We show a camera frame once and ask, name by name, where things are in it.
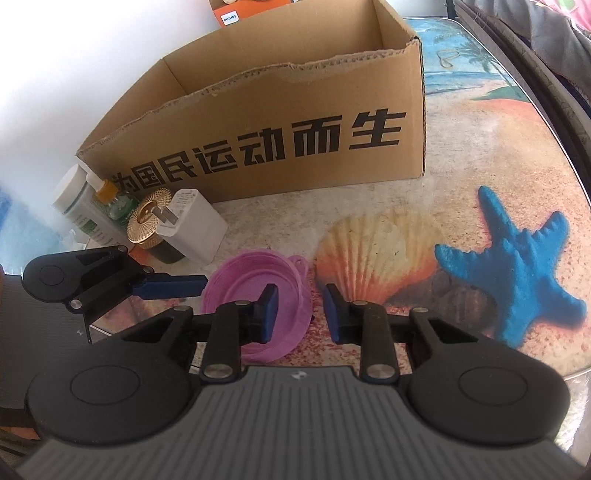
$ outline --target orange box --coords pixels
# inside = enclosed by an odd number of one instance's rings
[[[213,14],[223,27],[236,23],[243,18],[264,12],[265,10],[293,2],[297,2],[297,0],[238,0],[228,5],[223,0],[209,0]]]

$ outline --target box flap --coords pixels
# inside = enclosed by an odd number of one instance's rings
[[[384,48],[404,48],[412,38],[418,38],[415,31],[396,13],[386,0],[373,0],[382,34]]]
[[[192,93],[257,67],[304,64],[383,47],[371,1],[304,0],[212,32],[164,60]]]
[[[186,94],[166,62],[157,61],[109,110],[79,150],[99,141],[144,113]]]

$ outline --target logo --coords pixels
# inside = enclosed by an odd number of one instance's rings
[[[233,10],[232,12],[228,12],[227,14],[222,15],[222,22],[224,25],[236,23],[238,20],[240,20],[240,19],[238,18],[238,14],[236,13],[236,10]]]
[[[308,376],[308,374],[306,372],[303,372],[302,370],[298,370],[297,372],[294,372],[291,374],[292,378],[295,378],[296,380],[303,380]]]

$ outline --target cardboard box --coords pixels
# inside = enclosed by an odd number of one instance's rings
[[[226,4],[223,0],[209,0],[213,14],[221,26],[231,25],[245,18],[270,10],[271,8],[287,5],[297,0],[238,0]]]
[[[77,152],[142,196],[210,202],[420,177],[421,44],[385,0],[304,0],[159,60]]]

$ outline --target blue object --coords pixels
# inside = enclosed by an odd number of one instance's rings
[[[495,339],[516,348],[539,317],[555,325],[580,326],[586,315],[585,302],[567,293],[554,278],[569,232],[564,215],[552,213],[534,233],[519,231],[489,187],[478,189],[478,199],[491,234],[490,248],[477,254],[436,245],[435,257],[450,275],[496,300],[499,323]]]
[[[275,327],[275,319],[277,318],[277,310],[279,309],[279,289],[275,287],[273,295],[267,303],[265,310],[265,320],[263,325],[263,341],[264,343],[271,341],[273,335],[273,328]]]
[[[25,204],[0,189],[0,264],[4,273],[22,275],[34,258],[63,252],[67,246],[62,240]]]
[[[185,299],[200,296],[205,285],[205,275],[152,273],[144,283],[134,288],[133,295],[143,300]]]
[[[324,316],[326,317],[326,324],[329,327],[330,339],[334,343],[339,343],[339,318],[336,313],[335,301],[328,288],[324,289],[322,297],[324,301]]]

